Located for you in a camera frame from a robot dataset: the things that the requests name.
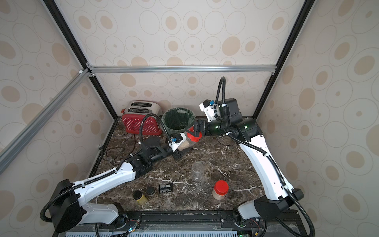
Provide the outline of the left black frame post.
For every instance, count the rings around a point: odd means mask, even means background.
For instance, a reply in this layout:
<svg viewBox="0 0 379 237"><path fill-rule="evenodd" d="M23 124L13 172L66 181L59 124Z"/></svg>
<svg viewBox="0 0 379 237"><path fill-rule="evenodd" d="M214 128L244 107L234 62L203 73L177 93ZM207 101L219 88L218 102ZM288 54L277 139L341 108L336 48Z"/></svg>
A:
<svg viewBox="0 0 379 237"><path fill-rule="evenodd" d="M103 90L103 87L101 86L96 75L90 69L89 61L87 60L85 54L82 51L81 46L79 45L79 43L76 40L73 32L71 31L69 25L67 24L67 21L64 19L64 16L62 15L61 11L59 10L57 3L55 1L50 1L50 0L44 0L42 2L46 6L48 12L51 14L53 20L57 24L59 30L61 31L61 33L64 36L67 43L69 44L72 52L74 53L75 57L79 61L80 65L84 69L89 70L89 72L90 72L89 79L90 79L92 85L94 86L95 90L97 91L98 95L100 96L105 107L107 108L108 112L110 113L111 117L114 120L117 120L118 115L117 115L115 109L113 108L110 100L108 99L107 95L105 94L105 91Z"/></svg>

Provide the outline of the yellow spice jar black lid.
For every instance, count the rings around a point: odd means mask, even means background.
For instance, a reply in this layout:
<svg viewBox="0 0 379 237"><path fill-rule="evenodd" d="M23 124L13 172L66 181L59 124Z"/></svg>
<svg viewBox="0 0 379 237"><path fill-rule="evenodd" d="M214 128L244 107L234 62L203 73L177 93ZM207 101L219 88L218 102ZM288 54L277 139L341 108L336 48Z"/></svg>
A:
<svg viewBox="0 0 379 237"><path fill-rule="evenodd" d="M144 203L147 202L147 198L146 196L143 194L143 192L141 190L136 190L134 193L133 193L133 198L140 204L140 205L143 205Z"/></svg>

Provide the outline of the left diagonal aluminium rail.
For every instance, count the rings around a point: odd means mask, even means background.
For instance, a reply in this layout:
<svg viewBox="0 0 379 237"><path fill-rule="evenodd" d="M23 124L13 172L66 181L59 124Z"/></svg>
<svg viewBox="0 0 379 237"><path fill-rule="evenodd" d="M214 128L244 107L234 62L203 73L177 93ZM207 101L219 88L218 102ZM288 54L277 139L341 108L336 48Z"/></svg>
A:
<svg viewBox="0 0 379 237"><path fill-rule="evenodd" d="M77 74L37 116L28 124L20 134L18 134L1 152L1 173L14 161L25 146L49 121L49 119L59 110L62 104L70 97L72 92L89 76L89 70L84 69Z"/></svg>

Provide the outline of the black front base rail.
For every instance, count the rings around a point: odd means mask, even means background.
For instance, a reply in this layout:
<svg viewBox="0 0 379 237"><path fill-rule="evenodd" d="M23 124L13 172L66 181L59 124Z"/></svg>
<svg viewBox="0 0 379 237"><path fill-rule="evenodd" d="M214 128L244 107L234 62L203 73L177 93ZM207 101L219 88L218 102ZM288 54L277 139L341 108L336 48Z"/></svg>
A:
<svg viewBox="0 0 379 237"><path fill-rule="evenodd" d="M61 237L290 237L276 219L243 220L236 211L126 211L112 224L79 225Z"/></svg>

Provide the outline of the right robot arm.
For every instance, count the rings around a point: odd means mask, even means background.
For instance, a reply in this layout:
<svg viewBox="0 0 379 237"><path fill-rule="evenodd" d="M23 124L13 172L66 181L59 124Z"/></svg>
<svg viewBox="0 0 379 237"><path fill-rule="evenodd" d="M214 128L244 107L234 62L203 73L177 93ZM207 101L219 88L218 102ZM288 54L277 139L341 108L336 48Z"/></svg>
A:
<svg viewBox="0 0 379 237"><path fill-rule="evenodd" d="M231 138L241 147L258 174L265 194L237 207L235 220L238 224L252 218L259 218L266 222L275 219L292 235L298 237L299 234L278 217L283 211L295 205L308 224L309 236L315 236L312 220L299 203L304 197L302 190L295 189L285 178L271 156L263 133L254 119L242 119L228 127L222 120L196 119L189 127L190 133L196 138L221 134Z"/></svg>

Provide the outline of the red-lid oatmeal jar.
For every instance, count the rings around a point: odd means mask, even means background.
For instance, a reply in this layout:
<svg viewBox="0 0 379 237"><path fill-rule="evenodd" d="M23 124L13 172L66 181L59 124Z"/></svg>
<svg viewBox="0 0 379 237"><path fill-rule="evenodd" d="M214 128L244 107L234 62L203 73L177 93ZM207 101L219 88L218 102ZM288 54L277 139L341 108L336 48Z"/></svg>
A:
<svg viewBox="0 0 379 237"><path fill-rule="evenodd" d="M224 180L219 180L215 183L213 191L212 191L212 196L216 200L222 200L225 198L229 191L229 185L226 181Z"/></svg>
<svg viewBox="0 0 379 237"><path fill-rule="evenodd" d="M179 146L178 151L184 151L185 149L192 148L197 142L202 138L201 132L195 132L194 127L190 127L185 132L179 134L180 141L178 141Z"/></svg>

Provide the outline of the right black frame post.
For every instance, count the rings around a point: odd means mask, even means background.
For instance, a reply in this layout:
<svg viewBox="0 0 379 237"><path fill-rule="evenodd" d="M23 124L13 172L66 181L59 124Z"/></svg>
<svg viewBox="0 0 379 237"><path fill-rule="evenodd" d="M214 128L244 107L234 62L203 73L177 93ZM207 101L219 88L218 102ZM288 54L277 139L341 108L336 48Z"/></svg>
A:
<svg viewBox="0 0 379 237"><path fill-rule="evenodd" d="M289 37L286 41L286 43L284 44L284 47L281 51L281 54L278 58L278 61L276 63L276 69L275 69L275 72L272 73L272 75L270 76L268 82L267 82L267 85L265 86L265 89L260 97L260 100L257 104L257 107L252 115L252 118L254 119L258 119L259 117L259 114L260 112L262 111L262 108L263 106L265 105L266 101L267 101L267 98L280 74L280 72L282 71L282 68L296 42L296 39L298 38L299 34L300 34L300 31L309 15L309 13L311 12L311 9L313 7L315 3L315 0L306 0L304 1L304 4L299 12L299 15L298 17L296 18L296 21L293 25L293 28L289 34Z"/></svg>

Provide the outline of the horizontal aluminium rail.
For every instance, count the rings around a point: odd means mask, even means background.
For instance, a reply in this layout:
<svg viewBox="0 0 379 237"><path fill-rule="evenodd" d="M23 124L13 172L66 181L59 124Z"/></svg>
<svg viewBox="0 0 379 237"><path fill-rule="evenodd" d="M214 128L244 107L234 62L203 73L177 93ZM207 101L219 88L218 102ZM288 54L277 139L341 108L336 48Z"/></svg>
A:
<svg viewBox="0 0 379 237"><path fill-rule="evenodd" d="M182 66L92 66L87 69L96 73L231 73L275 72L275 65L182 65Z"/></svg>

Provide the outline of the red toaster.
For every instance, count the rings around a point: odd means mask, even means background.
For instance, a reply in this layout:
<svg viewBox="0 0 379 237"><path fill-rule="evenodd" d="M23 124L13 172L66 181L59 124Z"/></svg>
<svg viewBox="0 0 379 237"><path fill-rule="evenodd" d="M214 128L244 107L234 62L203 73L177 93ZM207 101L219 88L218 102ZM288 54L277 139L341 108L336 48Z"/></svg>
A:
<svg viewBox="0 0 379 237"><path fill-rule="evenodd" d="M163 115L161 107L150 101L131 101L122 111L121 120L127 133L139 134L143 118L150 113ZM143 126L144 135L161 135L162 129L154 117L149 117Z"/></svg>

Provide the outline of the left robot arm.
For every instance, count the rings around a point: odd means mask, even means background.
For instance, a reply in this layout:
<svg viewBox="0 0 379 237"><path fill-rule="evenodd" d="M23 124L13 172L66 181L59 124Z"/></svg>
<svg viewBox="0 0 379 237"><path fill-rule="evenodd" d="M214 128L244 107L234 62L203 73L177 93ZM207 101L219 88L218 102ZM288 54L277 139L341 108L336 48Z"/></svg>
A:
<svg viewBox="0 0 379 237"><path fill-rule="evenodd" d="M121 184L136 180L153 169L154 163L167 157L182 158L190 147L180 145L176 150L171 146L155 146L149 152L142 148L127 156L117 167L97 176L71 183L61 181L49 202L40 211L43 222L52 223L57 233L66 232L77 225L115 222L121 210L114 204L90 204L98 195Z"/></svg>

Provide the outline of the clear oatmeal jar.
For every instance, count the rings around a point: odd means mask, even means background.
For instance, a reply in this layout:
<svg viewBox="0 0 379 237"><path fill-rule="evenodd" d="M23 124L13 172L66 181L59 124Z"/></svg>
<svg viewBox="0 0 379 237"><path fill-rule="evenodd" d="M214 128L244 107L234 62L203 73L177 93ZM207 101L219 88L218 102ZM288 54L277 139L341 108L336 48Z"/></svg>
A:
<svg viewBox="0 0 379 237"><path fill-rule="evenodd" d="M205 161L197 161L192 164L192 179L195 183L201 182L204 177L204 172L206 170Z"/></svg>

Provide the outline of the small black box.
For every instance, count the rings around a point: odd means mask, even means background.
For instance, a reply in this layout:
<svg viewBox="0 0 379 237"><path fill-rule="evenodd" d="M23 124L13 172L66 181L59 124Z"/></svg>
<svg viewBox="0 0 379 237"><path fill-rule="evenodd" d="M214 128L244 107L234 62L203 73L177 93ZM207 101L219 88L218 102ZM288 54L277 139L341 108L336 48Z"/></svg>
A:
<svg viewBox="0 0 379 237"><path fill-rule="evenodd" d="M160 184L159 185L159 193L172 193L174 191L173 183Z"/></svg>

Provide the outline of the black frame post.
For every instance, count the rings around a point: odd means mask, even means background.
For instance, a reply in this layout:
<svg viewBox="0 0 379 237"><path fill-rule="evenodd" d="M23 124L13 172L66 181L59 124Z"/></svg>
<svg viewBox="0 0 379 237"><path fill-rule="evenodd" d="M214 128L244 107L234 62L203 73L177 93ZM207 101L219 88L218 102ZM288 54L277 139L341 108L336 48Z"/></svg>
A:
<svg viewBox="0 0 379 237"><path fill-rule="evenodd" d="M268 82L267 82L267 85L265 86L265 89L260 97L260 100L257 104L257 107L252 115L252 118L254 119L258 119L259 117L259 114L260 112L262 111L262 108L263 106L265 105L266 101L267 101L267 98L280 74L280 72L282 71L282 68L296 42L296 39L298 38L299 34L300 34L300 31L309 15L309 13L311 12L311 9L313 7L315 3L315 0L306 0L304 1L304 4L299 12L299 15L298 17L296 18L296 21L293 25L293 28L289 34L289 37L286 41L286 43L284 44L284 47L281 51L281 54L278 58L278 61L276 63L276 69L275 69L275 72L272 73L272 75L270 76Z"/></svg>
<svg viewBox="0 0 379 237"><path fill-rule="evenodd" d="M50 1L50 0L44 0L42 2L46 6L48 12L51 14L53 20L57 24L59 30L61 31L61 33L64 36L67 43L69 44L72 52L74 53L75 57L79 61L80 65L84 69L89 70L89 72L90 72L89 79L90 79L92 85L94 86L95 90L97 91L98 95L100 96L105 107L107 108L108 112L110 113L111 117L114 120L117 120L118 115L117 115L115 109L113 108L110 100L108 99L107 95L105 94L105 91L103 90L103 87L101 86L96 75L90 69L89 61L87 60L85 54L82 51L81 46L79 45L79 43L76 40L73 32L71 31L69 25L67 24L67 21L64 19L64 16L62 15L61 11L59 10L57 3L55 1Z"/></svg>

